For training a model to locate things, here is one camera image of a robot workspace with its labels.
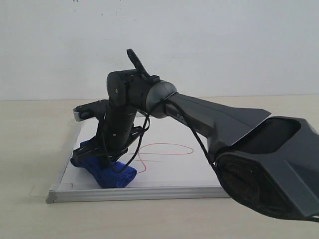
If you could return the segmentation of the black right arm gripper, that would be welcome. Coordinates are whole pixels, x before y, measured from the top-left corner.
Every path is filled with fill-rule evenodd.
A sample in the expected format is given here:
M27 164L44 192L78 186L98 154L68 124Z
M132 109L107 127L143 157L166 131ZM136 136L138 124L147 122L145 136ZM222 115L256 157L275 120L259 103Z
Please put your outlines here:
M128 147L142 134L141 126L134 126L138 110L132 106L117 107L108 100L105 115L98 120L95 135L72 153L72 159L81 162L97 157L100 150L107 156L107 164L117 162L128 152Z

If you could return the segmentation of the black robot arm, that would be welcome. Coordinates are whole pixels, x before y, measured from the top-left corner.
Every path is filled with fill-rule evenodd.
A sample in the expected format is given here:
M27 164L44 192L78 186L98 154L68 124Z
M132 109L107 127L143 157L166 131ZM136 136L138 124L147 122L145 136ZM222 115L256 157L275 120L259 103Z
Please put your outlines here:
M107 100L74 109L77 121L98 120L95 135L80 143L71 162L87 169L104 188L129 166L118 163L147 125L134 126L137 113L171 117L187 126L225 192L259 214L282 220L319 220L319 134L306 119L272 116L263 109L236 108L178 93L175 86L141 70L108 74Z

